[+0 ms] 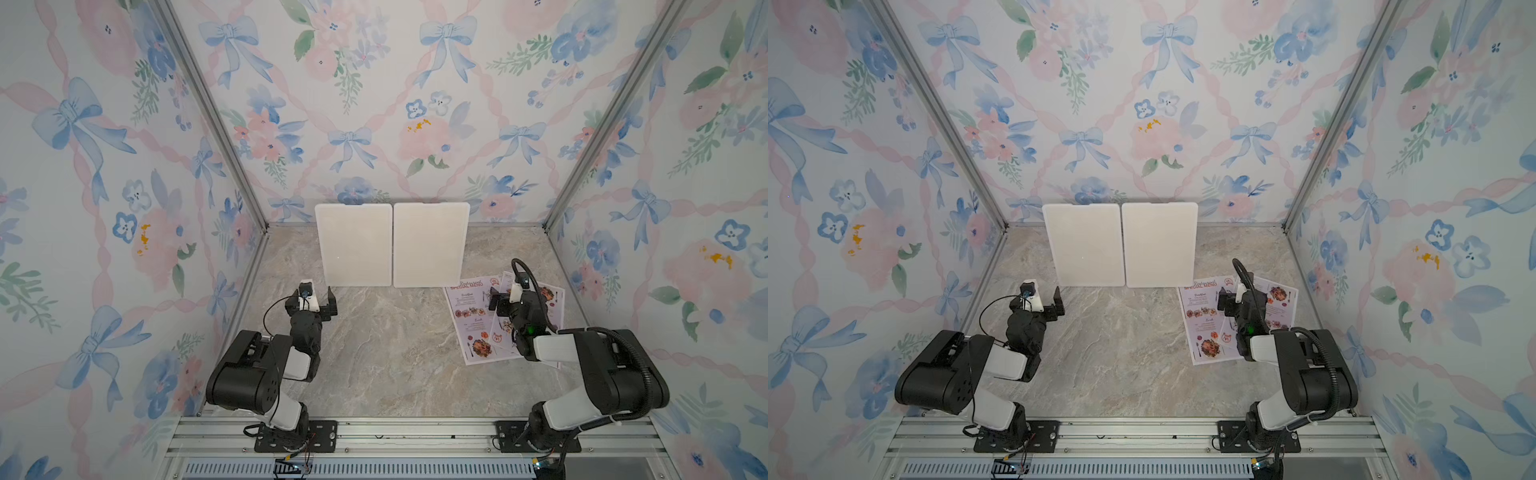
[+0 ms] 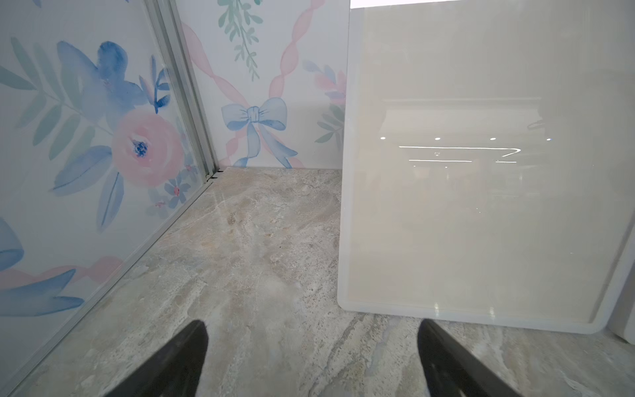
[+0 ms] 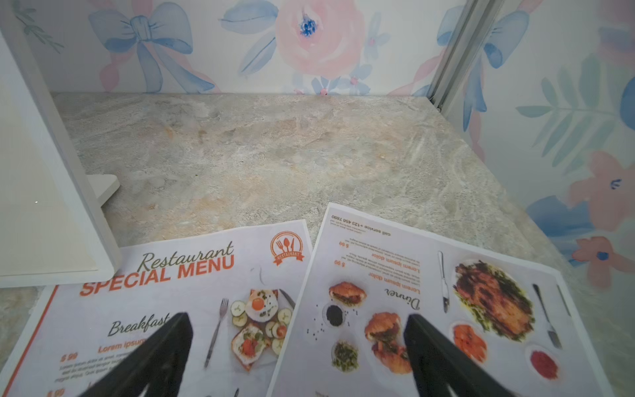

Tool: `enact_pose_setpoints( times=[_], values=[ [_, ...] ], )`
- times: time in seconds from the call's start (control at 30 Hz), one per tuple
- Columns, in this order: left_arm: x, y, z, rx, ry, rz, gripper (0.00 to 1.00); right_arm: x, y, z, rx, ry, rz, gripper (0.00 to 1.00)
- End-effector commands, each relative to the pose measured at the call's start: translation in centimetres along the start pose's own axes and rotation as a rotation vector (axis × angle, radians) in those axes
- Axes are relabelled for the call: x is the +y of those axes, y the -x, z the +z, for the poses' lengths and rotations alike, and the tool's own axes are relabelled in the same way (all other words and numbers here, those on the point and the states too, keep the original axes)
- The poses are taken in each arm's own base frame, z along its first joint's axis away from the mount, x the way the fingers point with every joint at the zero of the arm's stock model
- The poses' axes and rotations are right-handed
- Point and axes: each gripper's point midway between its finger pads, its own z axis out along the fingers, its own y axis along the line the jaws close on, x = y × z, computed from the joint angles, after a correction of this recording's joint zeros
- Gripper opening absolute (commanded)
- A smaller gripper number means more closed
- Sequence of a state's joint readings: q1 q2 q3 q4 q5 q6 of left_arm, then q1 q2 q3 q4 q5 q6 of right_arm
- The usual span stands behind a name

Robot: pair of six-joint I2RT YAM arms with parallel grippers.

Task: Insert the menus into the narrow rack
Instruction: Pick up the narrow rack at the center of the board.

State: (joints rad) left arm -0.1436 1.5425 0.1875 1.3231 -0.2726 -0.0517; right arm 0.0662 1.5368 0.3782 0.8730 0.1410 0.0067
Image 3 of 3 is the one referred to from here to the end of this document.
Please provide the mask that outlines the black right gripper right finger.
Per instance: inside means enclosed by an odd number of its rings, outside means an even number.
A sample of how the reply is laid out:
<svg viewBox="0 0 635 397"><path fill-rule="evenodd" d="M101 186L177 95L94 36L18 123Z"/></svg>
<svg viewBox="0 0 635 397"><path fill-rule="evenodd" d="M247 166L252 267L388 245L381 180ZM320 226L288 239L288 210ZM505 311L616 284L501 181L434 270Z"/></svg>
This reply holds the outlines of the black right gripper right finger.
<svg viewBox="0 0 635 397"><path fill-rule="evenodd" d="M514 396L422 315L408 316L403 338L419 395Z"/></svg>

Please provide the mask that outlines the restaurant special menu sheet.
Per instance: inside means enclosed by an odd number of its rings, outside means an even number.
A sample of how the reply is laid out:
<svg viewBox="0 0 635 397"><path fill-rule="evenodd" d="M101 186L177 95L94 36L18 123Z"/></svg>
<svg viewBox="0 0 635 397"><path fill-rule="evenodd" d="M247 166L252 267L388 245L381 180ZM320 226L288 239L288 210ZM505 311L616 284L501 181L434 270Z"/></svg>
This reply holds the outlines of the restaurant special menu sheet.
<svg viewBox="0 0 635 397"><path fill-rule="evenodd" d="M185 313L180 395L263 396L312 250L303 220L125 247L111 279L44 289L1 393L80 395Z"/></svg>

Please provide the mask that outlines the white narrow rack front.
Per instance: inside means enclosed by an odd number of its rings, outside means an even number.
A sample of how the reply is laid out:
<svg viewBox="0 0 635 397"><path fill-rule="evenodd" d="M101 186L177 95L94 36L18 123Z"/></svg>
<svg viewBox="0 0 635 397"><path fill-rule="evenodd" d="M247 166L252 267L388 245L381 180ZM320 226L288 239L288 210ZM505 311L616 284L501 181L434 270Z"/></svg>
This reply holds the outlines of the white narrow rack front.
<svg viewBox="0 0 635 397"><path fill-rule="evenodd" d="M106 281L122 265L95 193L10 6L1 5L1 286Z"/></svg>

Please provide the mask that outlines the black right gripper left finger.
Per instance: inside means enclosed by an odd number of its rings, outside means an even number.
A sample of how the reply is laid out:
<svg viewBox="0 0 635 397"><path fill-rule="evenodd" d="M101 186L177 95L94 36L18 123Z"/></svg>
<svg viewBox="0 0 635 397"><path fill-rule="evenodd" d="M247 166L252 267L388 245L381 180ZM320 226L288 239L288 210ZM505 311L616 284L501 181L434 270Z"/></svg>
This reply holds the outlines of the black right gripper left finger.
<svg viewBox="0 0 635 397"><path fill-rule="evenodd" d="M190 355L190 316L175 314L84 396L177 396Z"/></svg>

